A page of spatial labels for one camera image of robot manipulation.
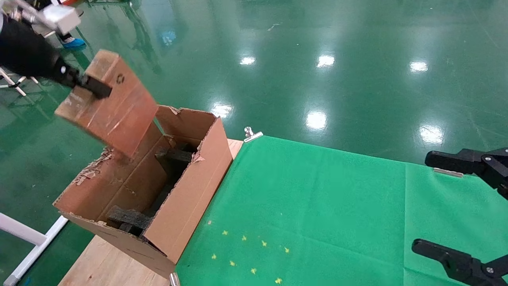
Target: green tablecloth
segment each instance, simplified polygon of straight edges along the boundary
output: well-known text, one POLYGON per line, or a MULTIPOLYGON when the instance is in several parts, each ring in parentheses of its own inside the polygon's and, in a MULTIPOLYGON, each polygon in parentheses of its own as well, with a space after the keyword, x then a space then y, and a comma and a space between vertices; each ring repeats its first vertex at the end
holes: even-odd
POLYGON ((416 238, 508 253, 481 179, 263 136, 244 144, 177 265, 194 285, 454 285, 416 238))

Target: wooden board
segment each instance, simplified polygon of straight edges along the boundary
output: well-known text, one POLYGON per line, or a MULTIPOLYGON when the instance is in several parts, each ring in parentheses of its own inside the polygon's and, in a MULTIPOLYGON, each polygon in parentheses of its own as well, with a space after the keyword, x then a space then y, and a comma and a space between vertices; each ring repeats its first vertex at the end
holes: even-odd
MULTIPOLYGON (((236 157, 243 141, 228 139, 236 157)), ((169 281, 144 267, 118 248, 95 236, 58 286, 170 286, 169 281)))

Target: white metal frame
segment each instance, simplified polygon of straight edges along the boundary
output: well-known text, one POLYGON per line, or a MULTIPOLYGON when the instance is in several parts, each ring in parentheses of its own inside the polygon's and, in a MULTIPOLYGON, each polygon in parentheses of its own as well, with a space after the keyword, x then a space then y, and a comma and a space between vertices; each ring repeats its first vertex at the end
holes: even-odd
POLYGON ((23 259, 18 267, 16 267, 16 269, 12 272, 11 276, 5 280, 4 286, 14 286, 21 280, 23 275, 37 260, 37 258, 39 258, 44 249, 46 249, 46 247, 56 237, 67 221, 68 220, 66 218, 60 216, 60 218, 56 220, 53 226, 44 235, 35 229, 30 228, 3 213, 0 213, 0 230, 6 231, 35 245, 25 259, 23 259))

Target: person's foot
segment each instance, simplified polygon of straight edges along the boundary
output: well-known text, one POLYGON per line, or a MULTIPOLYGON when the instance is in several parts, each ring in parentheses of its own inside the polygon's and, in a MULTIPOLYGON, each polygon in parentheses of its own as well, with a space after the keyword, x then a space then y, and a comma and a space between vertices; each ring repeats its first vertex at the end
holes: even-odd
POLYGON ((64 48, 66 49, 75 48, 83 45, 85 45, 85 41, 74 37, 70 37, 65 41, 62 41, 62 46, 64 46, 64 48))

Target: cardboard box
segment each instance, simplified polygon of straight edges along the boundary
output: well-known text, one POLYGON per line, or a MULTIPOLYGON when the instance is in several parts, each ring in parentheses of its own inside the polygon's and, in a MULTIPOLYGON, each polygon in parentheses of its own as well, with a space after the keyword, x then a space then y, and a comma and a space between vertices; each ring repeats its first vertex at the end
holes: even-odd
POLYGON ((159 106, 155 117, 164 134, 152 122, 132 158, 105 150, 53 204, 70 221, 169 278, 233 159, 222 121, 213 114, 159 106), (109 226, 106 214, 113 206, 143 211, 161 191, 166 173, 154 154, 169 147, 168 137, 198 151, 145 230, 145 239, 109 226))

